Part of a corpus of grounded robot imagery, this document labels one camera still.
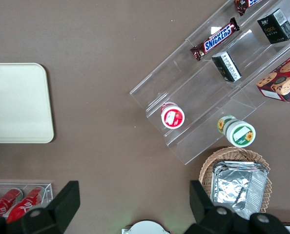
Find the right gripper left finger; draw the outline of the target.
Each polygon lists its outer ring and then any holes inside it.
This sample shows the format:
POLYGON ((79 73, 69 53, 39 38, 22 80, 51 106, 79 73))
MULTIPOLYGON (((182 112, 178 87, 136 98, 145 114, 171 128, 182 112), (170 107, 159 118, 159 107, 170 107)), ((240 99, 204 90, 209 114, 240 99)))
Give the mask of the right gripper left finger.
POLYGON ((63 234, 80 207, 79 182, 69 181, 45 207, 30 210, 20 220, 23 234, 63 234))

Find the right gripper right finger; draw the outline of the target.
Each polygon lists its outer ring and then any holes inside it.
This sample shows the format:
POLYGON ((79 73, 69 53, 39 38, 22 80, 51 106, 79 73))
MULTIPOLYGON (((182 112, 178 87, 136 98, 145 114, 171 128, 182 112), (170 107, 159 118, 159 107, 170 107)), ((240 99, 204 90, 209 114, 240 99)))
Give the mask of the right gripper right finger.
POLYGON ((190 181, 189 202, 195 218, 188 234, 250 234, 249 221, 223 206, 215 206, 198 180, 190 181))

